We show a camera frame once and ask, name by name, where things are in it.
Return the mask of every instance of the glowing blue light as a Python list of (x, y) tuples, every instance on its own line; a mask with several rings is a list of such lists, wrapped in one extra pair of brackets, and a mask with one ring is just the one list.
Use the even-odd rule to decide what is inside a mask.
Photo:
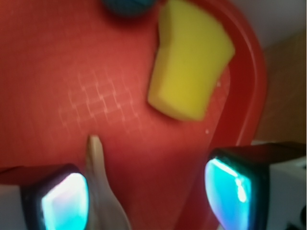
[(251, 181), (218, 159), (208, 161), (205, 186), (211, 209), (225, 230), (248, 229)]
[(46, 230), (83, 230), (89, 211), (86, 179), (72, 173), (42, 198)]

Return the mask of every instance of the red plastic tray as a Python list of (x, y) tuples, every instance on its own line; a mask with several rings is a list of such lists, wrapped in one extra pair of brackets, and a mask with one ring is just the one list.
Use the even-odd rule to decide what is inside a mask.
[(216, 227), (203, 187), (213, 147), (249, 144), (265, 94), (258, 42), (225, 0), (198, 0), (236, 55), (203, 122), (179, 122), (146, 102), (162, 2), (124, 20), (99, 0), (14, 0), (0, 6), (0, 167), (72, 162), (86, 137), (103, 142), (110, 185), (134, 229)]

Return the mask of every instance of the sponge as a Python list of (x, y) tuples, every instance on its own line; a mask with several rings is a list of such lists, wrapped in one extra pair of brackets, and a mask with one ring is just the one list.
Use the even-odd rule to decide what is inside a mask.
[(231, 39), (212, 15), (184, 0), (169, 0), (162, 8), (159, 37), (149, 104), (177, 120), (202, 120), (235, 54)]

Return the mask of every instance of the white spoon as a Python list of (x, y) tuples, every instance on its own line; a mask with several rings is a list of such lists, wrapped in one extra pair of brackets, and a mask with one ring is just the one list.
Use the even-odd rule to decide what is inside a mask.
[(90, 191), (88, 230), (130, 230), (127, 215), (113, 194), (106, 176), (102, 144), (98, 136), (89, 136), (86, 173)]

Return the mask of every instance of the white wall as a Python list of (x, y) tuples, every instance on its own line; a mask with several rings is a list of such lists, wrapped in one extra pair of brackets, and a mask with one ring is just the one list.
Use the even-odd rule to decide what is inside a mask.
[(263, 48), (306, 29), (306, 0), (230, 0), (245, 15)]

